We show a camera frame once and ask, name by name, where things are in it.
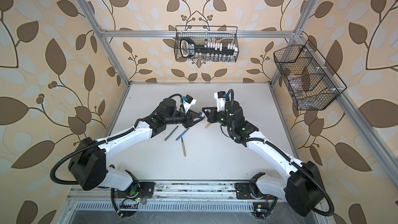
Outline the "beige fountain pen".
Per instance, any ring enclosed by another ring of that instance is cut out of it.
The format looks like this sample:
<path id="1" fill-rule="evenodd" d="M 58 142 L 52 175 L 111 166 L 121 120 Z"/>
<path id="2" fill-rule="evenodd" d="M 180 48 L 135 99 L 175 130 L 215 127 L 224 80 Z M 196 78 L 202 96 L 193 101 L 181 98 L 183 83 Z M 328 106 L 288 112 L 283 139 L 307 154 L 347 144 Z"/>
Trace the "beige fountain pen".
<path id="1" fill-rule="evenodd" d="M 180 138 L 180 139 L 181 139 L 181 146 L 182 146 L 183 155 L 184 155 L 184 157 L 186 157 L 187 154 L 186 154 L 186 148 L 185 148 L 185 145 L 184 145 L 184 140 L 183 140 L 183 138 Z"/>

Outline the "black tool in basket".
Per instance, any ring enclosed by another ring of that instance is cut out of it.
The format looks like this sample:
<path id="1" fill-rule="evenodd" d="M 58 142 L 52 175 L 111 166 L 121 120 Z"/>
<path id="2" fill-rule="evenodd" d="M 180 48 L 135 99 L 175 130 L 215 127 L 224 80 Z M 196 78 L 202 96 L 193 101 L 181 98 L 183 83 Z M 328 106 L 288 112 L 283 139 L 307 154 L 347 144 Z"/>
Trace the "black tool in basket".
<path id="1" fill-rule="evenodd" d="M 199 55 L 210 55 L 211 56 L 230 56 L 237 57 L 239 49 L 235 44 L 216 43 L 205 40 L 204 44 L 201 45 L 198 42 L 194 42 L 189 37 L 183 37 L 178 42 L 177 50 L 181 53 L 184 58 L 192 58 Z"/>

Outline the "green fountain pen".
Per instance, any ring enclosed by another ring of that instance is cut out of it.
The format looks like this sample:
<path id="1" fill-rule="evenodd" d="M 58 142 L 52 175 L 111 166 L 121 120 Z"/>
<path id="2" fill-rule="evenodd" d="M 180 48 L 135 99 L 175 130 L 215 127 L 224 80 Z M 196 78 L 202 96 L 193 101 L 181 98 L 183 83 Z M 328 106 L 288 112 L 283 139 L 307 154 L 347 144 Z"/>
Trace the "green fountain pen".
<path id="1" fill-rule="evenodd" d="M 164 139 L 165 141 L 167 141 L 173 134 L 174 132 L 178 129 L 179 126 L 176 126 Z"/>

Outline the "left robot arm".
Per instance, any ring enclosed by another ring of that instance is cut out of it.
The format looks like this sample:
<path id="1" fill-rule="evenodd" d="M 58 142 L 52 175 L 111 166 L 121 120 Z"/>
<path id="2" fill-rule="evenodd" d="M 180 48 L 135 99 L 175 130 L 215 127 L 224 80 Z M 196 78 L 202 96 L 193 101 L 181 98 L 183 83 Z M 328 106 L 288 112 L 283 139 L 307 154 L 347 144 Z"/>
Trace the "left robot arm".
<path id="1" fill-rule="evenodd" d="M 149 116 L 138 119 L 129 129 L 98 140 L 82 140 L 74 152 L 54 165 L 50 179 L 60 185 L 80 185 L 86 191 L 97 187 L 128 190 L 138 179 L 129 171 L 107 166 L 112 157 L 155 137 L 169 124 L 182 124 L 190 128 L 203 120 L 199 113 L 190 109 L 196 103 L 192 96 L 177 96 L 179 103 L 173 95 L 165 98 Z"/>

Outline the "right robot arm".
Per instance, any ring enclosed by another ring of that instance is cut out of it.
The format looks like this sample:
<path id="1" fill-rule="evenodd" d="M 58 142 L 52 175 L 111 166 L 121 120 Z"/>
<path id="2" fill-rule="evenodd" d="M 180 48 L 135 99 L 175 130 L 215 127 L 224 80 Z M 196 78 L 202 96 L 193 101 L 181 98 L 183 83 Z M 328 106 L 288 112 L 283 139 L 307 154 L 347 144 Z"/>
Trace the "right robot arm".
<path id="1" fill-rule="evenodd" d="M 214 94 L 215 107 L 202 111 L 209 123 L 226 127 L 227 137 L 256 152 L 280 175 L 274 178 L 259 172 L 251 178 L 249 188 L 253 198 L 271 195 L 285 199 L 290 207 L 305 217 L 310 212 L 330 217 L 335 212 L 331 197 L 326 192 L 318 167 L 311 161 L 304 163 L 272 143 L 243 115 L 243 109 L 234 99 L 234 91 Z"/>

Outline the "blue fountain pen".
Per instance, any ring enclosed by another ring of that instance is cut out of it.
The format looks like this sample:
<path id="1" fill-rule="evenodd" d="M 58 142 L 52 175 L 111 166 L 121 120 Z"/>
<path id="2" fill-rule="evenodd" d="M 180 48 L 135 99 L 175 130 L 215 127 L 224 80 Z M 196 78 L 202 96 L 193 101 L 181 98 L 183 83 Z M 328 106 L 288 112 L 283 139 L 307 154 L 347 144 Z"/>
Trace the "blue fountain pen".
<path id="1" fill-rule="evenodd" d="M 181 138 L 186 134 L 186 132 L 187 132 L 189 129 L 190 129 L 190 128 L 186 128 L 186 129 L 176 138 L 175 141 L 178 141 L 179 139 L 181 139 Z"/>

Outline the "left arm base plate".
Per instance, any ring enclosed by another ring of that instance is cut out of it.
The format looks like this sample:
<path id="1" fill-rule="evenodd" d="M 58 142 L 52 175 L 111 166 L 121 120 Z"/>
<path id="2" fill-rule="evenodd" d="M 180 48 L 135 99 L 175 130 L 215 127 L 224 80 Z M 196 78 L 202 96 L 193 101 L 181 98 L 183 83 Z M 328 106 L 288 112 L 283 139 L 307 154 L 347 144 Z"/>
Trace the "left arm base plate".
<path id="1" fill-rule="evenodd" d="M 115 189 L 114 193 L 117 198 L 138 200 L 150 198 L 154 193 L 154 188 L 155 182 L 153 181 L 135 181 L 127 190 L 120 191 Z"/>

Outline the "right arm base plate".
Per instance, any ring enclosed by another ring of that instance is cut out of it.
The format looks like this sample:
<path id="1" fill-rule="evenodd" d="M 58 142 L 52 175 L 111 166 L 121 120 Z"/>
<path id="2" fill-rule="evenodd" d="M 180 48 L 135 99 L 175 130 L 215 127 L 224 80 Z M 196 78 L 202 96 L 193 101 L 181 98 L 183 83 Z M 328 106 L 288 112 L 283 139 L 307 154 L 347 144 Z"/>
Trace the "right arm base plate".
<path id="1" fill-rule="evenodd" d="M 266 199 L 275 200 L 276 197 L 274 195 L 265 195 L 260 192 L 255 183 L 243 182 L 243 183 L 235 183 L 234 184 L 236 197 L 239 200 L 262 200 Z"/>

